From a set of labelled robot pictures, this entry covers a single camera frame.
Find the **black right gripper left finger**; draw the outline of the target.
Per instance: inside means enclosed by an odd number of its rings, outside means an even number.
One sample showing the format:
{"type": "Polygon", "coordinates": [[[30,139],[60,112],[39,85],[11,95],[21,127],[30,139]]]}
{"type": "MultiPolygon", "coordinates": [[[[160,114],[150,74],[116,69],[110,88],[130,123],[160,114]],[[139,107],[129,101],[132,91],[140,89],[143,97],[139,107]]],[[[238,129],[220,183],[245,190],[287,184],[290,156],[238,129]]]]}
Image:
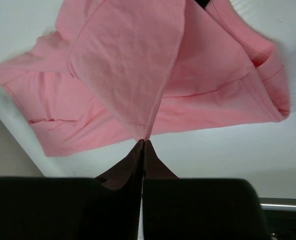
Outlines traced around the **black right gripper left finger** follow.
{"type": "Polygon", "coordinates": [[[0,240],[135,240],[143,140],[101,175],[0,176],[0,240]]]}

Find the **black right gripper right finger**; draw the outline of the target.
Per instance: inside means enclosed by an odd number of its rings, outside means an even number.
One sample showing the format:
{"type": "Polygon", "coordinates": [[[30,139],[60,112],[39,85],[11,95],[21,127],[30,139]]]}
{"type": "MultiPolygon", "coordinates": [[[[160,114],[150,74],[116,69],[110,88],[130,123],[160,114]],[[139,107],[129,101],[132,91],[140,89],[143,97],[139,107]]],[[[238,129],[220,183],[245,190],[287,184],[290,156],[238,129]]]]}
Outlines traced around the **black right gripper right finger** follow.
{"type": "Polygon", "coordinates": [[[146,240],[268,240],[252,185],[235,178],[179,178],[144,144],[142,192],[146,240]]]}

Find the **light pink t-shirt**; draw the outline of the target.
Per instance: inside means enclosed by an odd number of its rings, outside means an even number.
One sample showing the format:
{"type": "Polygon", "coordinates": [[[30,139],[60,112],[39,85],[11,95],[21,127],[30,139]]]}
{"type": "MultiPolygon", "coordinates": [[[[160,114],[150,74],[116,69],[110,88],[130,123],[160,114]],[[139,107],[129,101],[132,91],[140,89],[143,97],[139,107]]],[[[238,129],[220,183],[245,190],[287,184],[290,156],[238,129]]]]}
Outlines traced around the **light pink t-shirt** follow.
{"type": "Polygon", "coordinates": [[[0,87],[48,157],[291,110],[275,45],[228,0],[65,0],[0,87]]]}

